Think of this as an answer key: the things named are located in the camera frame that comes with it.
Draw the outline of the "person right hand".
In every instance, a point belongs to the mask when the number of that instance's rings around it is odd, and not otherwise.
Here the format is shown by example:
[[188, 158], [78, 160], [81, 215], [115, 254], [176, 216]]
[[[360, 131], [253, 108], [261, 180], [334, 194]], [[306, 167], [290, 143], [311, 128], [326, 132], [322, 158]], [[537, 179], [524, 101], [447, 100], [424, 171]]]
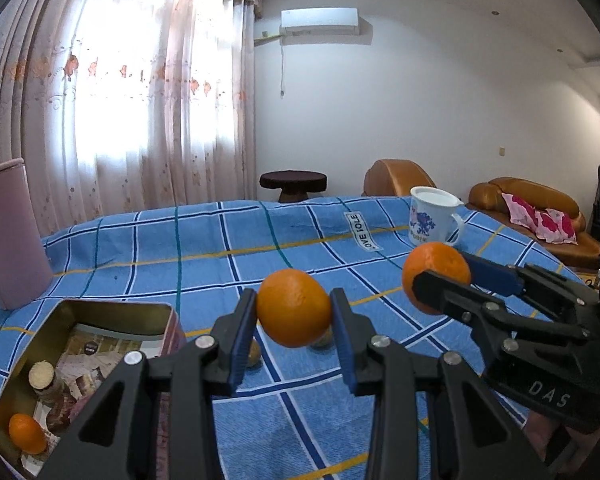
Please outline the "person right hand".
[[[531, 443], [532, 448], [540, 456], [540, 459], [545, 460], [550, 439], [558, 429], [564, 429], [564, 426], [559, 425], [553, 419], [530, 411], [522, 431]], [[581, 434], [572, 428], [566, 428], [566, 431], [570, 440], [574, 443], [574, 449], [562, 463], [559, 471], [564, 474], [574, 474], [584, 464], [592, 449], [600, 440], [600, 428], [592, 434]]]

